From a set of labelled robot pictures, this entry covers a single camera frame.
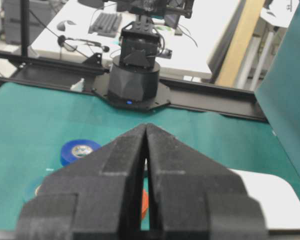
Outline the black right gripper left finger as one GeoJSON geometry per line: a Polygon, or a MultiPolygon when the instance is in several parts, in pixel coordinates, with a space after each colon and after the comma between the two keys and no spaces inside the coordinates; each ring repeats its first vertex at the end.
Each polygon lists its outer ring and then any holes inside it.
{"type": "Polygon", "coordinates": [[[46,176],[22,207],[18,240],[131,240],[141,226],[146,126],[46,176]]]}

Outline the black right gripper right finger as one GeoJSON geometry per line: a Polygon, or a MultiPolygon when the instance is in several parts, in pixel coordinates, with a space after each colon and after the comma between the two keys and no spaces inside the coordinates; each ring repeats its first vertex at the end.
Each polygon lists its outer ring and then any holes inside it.
{"type": "Polygon", "coordinates": [[[149,220],[162,240],[265,240],[242,178],[154,124],[146,127],[149,220]]]}

